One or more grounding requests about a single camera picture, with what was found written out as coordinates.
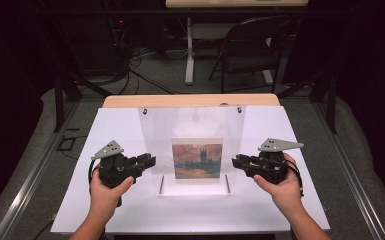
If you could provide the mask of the black horizontal metal bar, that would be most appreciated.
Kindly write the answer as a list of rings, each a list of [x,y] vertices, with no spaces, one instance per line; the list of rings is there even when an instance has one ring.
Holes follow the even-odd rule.
[[[304,9],[164,9],[120,11],[34,11],[47,16],[204,16],[204,15],[296,15],[296,16],[347,16],[351,10]]]

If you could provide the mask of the aluminium rail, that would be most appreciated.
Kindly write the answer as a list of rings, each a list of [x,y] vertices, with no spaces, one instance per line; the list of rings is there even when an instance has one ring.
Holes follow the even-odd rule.
[[[52,152],[56,149],[58,143],[63,138],[63,129],[68,126],[69,121],[75,115],[79,104],[67,103],[66,109],[63,111],[65,122],[61,125],[60,130],[52,132],[42,150],[39,150],[40,155],[36,158],[31,166],[28,175],[25,177],[23,184],[18,189],[17,194],[8,206],[5,214],[0,221],[0,240],[9,240],[19,219],[28,206],[34,191],[39,185],[47,166]]]
[[[373,240],[385,240],[385,229],[369,199],[363,185],[361,184],[338,136],[334,134],[327,123],[327,113],[320,103],[313,104],[314,111],[323,126],[330,143],[339,157],[339,166],[343,176],[350,188],[353,198],[362,214]]]

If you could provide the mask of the clear acrylic photo frame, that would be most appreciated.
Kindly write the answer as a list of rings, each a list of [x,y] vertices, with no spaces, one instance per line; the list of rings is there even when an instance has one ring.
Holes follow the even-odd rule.
[[[239,153],[245,109],[239,106],[145,108],[140,114],[146,149],[156,156],[152,168],[159,196],[229,195],[236,170],[231,159]],[[218,183],[177,182],[172,156],[173,138],[222,138]]]

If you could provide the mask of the light wooden table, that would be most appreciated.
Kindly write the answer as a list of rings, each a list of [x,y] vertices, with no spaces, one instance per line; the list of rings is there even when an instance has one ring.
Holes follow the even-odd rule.
[[[113,95],[104,100],[104,108],[146,107],[207,107],[207,106],[258,105],[279,106],[275,94],[178,94],[178,95]]]

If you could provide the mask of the painting print card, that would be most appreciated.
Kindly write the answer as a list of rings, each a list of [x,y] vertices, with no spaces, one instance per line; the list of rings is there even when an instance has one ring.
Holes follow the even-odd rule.
[[[188,184],[218,183],[222,152],[222,138],[173,138],[176,181]]]

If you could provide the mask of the black folding chair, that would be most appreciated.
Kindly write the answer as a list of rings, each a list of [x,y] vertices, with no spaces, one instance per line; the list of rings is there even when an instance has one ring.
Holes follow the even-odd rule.
[[[226,74],[273,70],[271,92],[274,92],[284,42],[297,26],[297,19],[286,15],[250,18],[234,25],[219,43],[209,81],[215,72],[220,72],[220,92],[226,93]]]

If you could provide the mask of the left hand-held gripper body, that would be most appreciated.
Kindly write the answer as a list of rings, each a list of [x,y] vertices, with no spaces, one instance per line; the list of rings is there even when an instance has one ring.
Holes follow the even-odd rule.
[[[91,157],[92,161],[100,160],[100,179],[108,188],[115,188],[130,176],[136,179],[144,171],[144,164],[137,157],[128,158],[123,152],[124,149],[112,140]]]

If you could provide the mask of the black metal stand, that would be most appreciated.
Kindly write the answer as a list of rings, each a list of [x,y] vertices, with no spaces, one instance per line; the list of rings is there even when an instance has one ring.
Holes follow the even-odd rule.
[[[56,110],[56,124],[54,132],[57,133],[65,122],[64,115],[64,96],[67,96],[70,101],[79,102],[83,95],[77,87],[77,84],[86,86],[88,89],[98,93],[103,97],[108,97],[111,93],[98,85],[86,80],[79,74],[73,72],[58,73],[54,80],[54,95],[55,95],[55,110]]]
[[[336,78],[332,72],[321,71],[316,73],[308,79],[294,84],[291,88],[278,93],[277,97],[279,99],[289,97],[310,84],[312,84],[313,87],[308,95],[308,98],[312,103],[320,103],[324,99],[324,96],[327,96],[326,123],[331,132],[336,134]]]

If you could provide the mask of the dark equipment with red light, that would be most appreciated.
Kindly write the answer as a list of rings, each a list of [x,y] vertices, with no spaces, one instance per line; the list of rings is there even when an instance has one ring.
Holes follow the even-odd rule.
[[[126,70],[131,58],[131,50],[129,36],[126,34],[123,21],[117,17],[108,17],[107,24],[120,67],[122,70]]]

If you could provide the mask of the white desk with legs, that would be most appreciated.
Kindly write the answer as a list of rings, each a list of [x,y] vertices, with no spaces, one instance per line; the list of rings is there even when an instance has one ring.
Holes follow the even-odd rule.
[[[165,6],[171,10],[286,10],[303,9],[309,0],[165,0]],[[215,40],[224,38],[232,20],[199,20],[197,17],[186,18],[187,63],[185,84],[194,80],[194,40]]]

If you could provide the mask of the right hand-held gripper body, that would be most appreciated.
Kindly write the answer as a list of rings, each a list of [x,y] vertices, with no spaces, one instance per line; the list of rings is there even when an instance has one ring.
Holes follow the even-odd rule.
[[[259,164],[262,168],[261,176],[273,184],[284,181],[289,170],[300,177],[298,167],[296,165],[290,166],[290,161],[285,159],[283,151],[302,148],[303,146],[303,143],[274,138],[265,140],[258,148],[260,151]]]

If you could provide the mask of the person's right hand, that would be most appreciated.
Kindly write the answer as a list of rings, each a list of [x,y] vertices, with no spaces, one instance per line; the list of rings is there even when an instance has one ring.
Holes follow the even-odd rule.
[[[295,173],[296,161],[287,153],[284,154],[284,157],[289,169],[286,178],[282,182],[272,184],[259,175],[255,175],[253,179],[260,188],[272,197],[280,212],[286,218],[291,218],[302,215],[305,209],[301,200],[299,178]]]

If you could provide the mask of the person's left hand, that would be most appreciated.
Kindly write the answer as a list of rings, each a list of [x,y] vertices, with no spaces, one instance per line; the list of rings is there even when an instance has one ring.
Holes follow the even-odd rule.
[[[133,185],[134,179],[127,177],[115,188],[106,187],[101,179],[98,170],[93,172],[91,188],[90,212],[94,216],[111,217],[118,204],[118,200]]]

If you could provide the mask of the white board sheet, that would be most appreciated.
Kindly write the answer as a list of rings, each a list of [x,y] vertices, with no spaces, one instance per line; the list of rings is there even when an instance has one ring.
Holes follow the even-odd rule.
[[[239,153],[255,155],[268,138],[295,138],[286,111],[281,106],[239,106],[245,109]],[[127,156],[149,152],[140,121],[145,108],[101,108],[73,172],[52,232],[74,232],[89,208],[87,172],[91,157],[115,140]],[[286,232],[290,226],[251,178],[236,169],[229,195],[159,196],[152,168],[138,178],[123,196],[122,205],[106,229],[114,234],[187,235],[255,234]]]

